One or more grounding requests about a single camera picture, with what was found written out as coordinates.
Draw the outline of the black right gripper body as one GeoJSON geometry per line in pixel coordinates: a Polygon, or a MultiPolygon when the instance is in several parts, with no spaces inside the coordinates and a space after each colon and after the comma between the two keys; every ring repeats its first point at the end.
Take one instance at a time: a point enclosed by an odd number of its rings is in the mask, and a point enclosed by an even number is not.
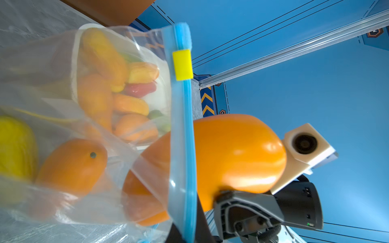
{"type": "Polygon", "coordinates": [[[323,228],[318,192],[309,181],[293,181],[272,195],[225,191],[214,202],[214,220],[222,241],[296,243],[290,228],[323,228]]]}

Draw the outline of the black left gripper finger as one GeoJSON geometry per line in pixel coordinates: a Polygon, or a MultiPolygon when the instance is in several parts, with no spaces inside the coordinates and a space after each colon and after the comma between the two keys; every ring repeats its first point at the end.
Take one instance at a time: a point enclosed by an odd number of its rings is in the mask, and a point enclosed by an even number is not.
{"type": "Polygon", "coordinates": [[[209,229],[205,213],[197,196],[196,212],[194,208],[189,214],[189,222],[184,224],[184,234],[182,236],[179,229],[173,223],[169,234],[165,240],[166,243],[214,243],[215,239],[209,229]]]}

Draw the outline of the large orange mango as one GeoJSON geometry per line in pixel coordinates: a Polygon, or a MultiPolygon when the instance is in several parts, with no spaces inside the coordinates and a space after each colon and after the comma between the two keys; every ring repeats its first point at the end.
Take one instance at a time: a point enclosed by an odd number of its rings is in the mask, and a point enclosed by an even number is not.
{"type": "MultiPolygon", "coordinates": [[[[198,196],[204,212],[213,209],[221,191],[265,193],[281,178],[287,155],[278,136],[265,123],[246,114],[208,116],[193,122],[198,196]]],[[[170,132],[141,153],[135,165],[150,165],[169,175],[170,132]]],[[[152,226],[170,217],[154,195],[129,171],[122,189],[129,221],[152,226]]]]}

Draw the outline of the clear zip-top bag blue zipper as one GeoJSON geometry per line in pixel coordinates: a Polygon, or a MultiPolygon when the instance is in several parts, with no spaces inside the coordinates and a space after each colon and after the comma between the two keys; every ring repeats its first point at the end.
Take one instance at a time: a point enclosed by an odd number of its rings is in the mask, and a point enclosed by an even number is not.
{"type": "Polygon", "coordinates": [[[1,49],[1,208],[194,242],[191,49],[186,23],[86,24],[1,49]]]}

